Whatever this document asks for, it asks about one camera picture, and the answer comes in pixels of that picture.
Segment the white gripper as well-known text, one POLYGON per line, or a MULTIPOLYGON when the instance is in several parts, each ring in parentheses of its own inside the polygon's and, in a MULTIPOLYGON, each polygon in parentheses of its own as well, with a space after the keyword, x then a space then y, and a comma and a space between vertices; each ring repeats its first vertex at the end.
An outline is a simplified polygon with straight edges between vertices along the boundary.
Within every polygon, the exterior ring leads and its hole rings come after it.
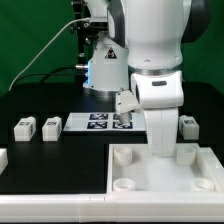
POLYGON ((170 156, 176 146, 178 108, 183 105, 182 72, 166 75, 131 75, 131 90, 144 115, 150 152, 170 156))

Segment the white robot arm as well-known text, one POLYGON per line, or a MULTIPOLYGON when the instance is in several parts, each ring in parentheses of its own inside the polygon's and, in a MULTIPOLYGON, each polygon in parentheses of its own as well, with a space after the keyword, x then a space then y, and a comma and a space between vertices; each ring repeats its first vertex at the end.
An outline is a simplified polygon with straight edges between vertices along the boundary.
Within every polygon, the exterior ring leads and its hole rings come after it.
POLYGON ((211 18, 209 0, 83 0, 96 28, 84 90, 116 96, 123 123, 144 115, 150 151, 175 150, 183 105, 181 45, 196 41, 211 18))

